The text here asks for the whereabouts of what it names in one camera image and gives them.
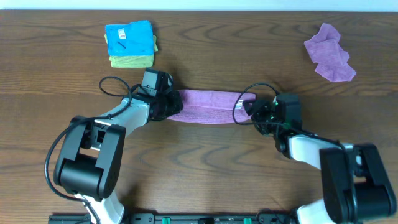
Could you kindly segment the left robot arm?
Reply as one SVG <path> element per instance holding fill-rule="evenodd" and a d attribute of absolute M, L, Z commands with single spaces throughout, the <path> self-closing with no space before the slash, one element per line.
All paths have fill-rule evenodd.
<path fill-rule="evenodd" d="M 60 133 L 45 159 L 50 189 L 81 202 L 85 215 L 51 215 L 49 223 L 139 223 L 119 201 L 118 181 L 125 138 L 149 121 L 181 112 L 182 99 L 169 73 L 146 69 L 142 83 L 127 86 L 121 102 L 101 116 L 76 116 Z"/>

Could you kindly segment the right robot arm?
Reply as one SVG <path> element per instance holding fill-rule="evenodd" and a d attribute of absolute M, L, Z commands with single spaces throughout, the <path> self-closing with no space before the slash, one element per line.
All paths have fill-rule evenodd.
<path fill-rule="evenodd" d="M 296 223 L 362 223 L 396 213 L 396 196 L 375 145 L 343 144 L 303 130 L 294 96 L 244 100 L 242 106 L 261 134 L 273 136 L 280 153 L 321 172 L 323 197 L 296 209 Z"/>

